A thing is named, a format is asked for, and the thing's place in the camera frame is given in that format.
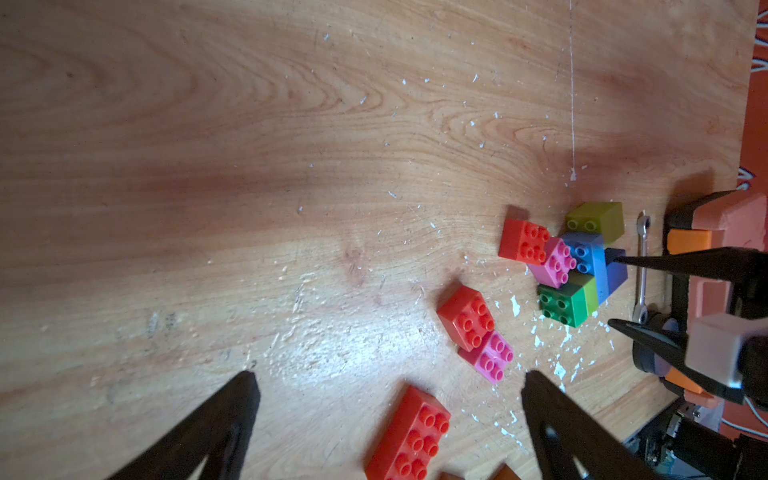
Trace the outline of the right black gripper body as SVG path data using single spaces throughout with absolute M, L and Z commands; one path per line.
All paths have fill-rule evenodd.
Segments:
M 738 278 L 732 286 L 730 313 L 750 328 L 737 359 L 744 395 L 759 408 L 767 407 L 767 254 L 740 248 Z

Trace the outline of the dark green lego brick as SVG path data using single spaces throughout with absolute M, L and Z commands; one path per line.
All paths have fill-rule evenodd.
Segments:
M 588 318 L 587 296 L 582 286 L 566 283 L 559 289 L 539 284 L 538 305 L 542 314 L 569 327 L 579 327 Z

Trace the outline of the lime lego brick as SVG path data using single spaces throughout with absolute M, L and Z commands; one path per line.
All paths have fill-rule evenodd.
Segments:
M 599 307 L 596 278 L 591 274 L 583 274 L 577 270 L 571 270 L 569 273 L 569 282 L 580 286 L 583 289 L 588 315 L 593 315 Z

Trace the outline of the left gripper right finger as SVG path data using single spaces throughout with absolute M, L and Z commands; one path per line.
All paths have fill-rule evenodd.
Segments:
M 522 406 L 544 479 L 658 479 L 543 373 L 526 373 Z

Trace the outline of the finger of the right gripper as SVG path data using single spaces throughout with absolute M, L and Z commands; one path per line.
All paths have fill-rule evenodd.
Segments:
M 670 274 L 730 282 L 767 279 L 767 253 L 748 248 L 721 247 L 655 257 L 624 256 L 617 261 Z
M 688 336 L 686 334 L 655 330 L 647 324 L 622 319 L 610 319 L 608 325 L 651 350 L 655 355 L 662 358 L 671 367 L 680 371 L 708 393 L 734 403 L 744 403 L 745 394 L 741 388 L 726 386 L 685 365 L 685 354 L 688 344 Z

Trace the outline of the lime lego brick lone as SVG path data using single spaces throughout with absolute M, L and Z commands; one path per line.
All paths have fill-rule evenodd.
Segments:
M 625 233 L 623 206 L 620 202 L 587 202 L 569 212 L 566 230 L 599 234 L 606 245 L 619 240 Z

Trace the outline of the light blue long lego brick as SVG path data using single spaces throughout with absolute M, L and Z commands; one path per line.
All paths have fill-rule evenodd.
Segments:
M 627 266 L 617 261 L 617 258 L 624 257 L 627 252 L 619 248 L 606 248 L 606 275 L 608 281 L 608 296 L 611 296 L 628 278 Z

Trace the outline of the dark blue lego brick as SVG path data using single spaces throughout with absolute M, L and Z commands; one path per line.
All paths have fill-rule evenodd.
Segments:
M 562 235 L 562 240 L 570 247 L 571 256 L 577 261 L 578 272 L 592 275 L 596 279 L 598 303 L 602 305 L 609 296 L 603 236 L 584 232 L 567 232 Z

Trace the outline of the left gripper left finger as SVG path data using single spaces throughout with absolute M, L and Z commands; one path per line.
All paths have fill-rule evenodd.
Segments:
M 241 371 L 113 479 L 238 479 L 261 395 L 256 375 Z

